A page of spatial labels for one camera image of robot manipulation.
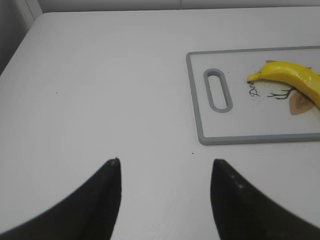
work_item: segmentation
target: cutting board handle hole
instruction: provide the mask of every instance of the cutting board handle hole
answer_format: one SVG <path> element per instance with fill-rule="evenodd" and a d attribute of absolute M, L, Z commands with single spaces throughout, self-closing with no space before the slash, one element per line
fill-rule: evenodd
<path fill-rule="evenodd" d="M 210 107 L 218 113 L 229 112 L 233 103 L 224 73 L 218 69 L 208 69 L 203 77 Z"/>

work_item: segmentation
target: white wall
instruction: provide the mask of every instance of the white wall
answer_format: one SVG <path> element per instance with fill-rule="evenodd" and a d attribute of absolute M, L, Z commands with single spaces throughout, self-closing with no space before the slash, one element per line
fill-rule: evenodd
<path fill-rule="evenodd" d="M 320 6 L 320 0 L 182 0 L 183 9 Z"/>
<path fill-rule="evenodd" d="M 180 9 L 181 0 L 38 0 L 42 11 L 126 11 Z"/>
<path fill-rule="evenodd" d="M 27 29 L 11 0 L 0 0 L 0 74 L 24 38 Z"/>
<path fill-rule="evenodd" d="M 320 6 L 320 0 L 38 0 L 43 12 Z"/>

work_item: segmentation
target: white countertop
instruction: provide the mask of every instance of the white countertop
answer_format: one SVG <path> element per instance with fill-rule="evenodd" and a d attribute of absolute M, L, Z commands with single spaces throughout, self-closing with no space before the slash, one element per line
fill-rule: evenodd
<path fill-rule="evenodd" d="M 320 45 L 320 7 L 47 13 L 0 77 L 0 232 L 119 157 L 112 239 L 218 240 L 215 158 L 320 227 L 319 142 L 203 146 L 186 54 Z"/>

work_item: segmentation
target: banana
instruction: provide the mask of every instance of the banana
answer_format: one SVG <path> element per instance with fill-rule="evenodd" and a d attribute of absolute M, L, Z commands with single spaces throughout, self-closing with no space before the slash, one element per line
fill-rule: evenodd
<path fill-rule="evenodd" d="M 275 61 L 248 77 L 248 82 L 270 80 L 289 84 L 309 97 L 320 108 L 320 76 L 298 64 Z"/>

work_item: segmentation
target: banana peel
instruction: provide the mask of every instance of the banana peel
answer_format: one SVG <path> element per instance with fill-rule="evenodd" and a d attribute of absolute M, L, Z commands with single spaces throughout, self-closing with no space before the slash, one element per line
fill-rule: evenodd
<path fill-rule="evenodd" d="M 248 82 L 270 80 L 289 84 L 320 108 L 320 76 L 311 69 L 289 62 L 269 62 L 262 69 L 248 77 Z"/>

